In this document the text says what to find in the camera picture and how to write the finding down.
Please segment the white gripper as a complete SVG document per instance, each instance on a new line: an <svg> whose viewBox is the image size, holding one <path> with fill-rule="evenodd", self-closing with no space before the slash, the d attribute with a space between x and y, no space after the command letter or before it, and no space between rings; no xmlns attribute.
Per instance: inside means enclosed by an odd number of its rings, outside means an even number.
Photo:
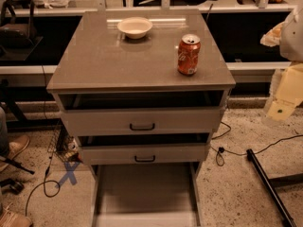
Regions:
<svg viewBox="0 0 303 227"><path fill-rule="evenodd" d="M279 45L283 22L271 28L260 39L260 43L274 47ZM263 108L262 123L267 126L283 124L294 112L294 108L303 101L303 63L292 62L281 76L274 92L274 99L269 98Z"/></svg>

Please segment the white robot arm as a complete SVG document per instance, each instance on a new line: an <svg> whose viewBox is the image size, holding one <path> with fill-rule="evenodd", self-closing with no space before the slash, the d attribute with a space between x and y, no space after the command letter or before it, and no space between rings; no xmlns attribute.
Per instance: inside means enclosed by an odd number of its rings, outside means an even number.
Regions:
<svg viewBox="0 0 303 227"><path fill-rule="evenodd" d="M262 36L260 43L279 46L280 55L291 64L277 69L264 106L265 118L285 121L303 102L303 9L294 9L285 19Z"/></svg>

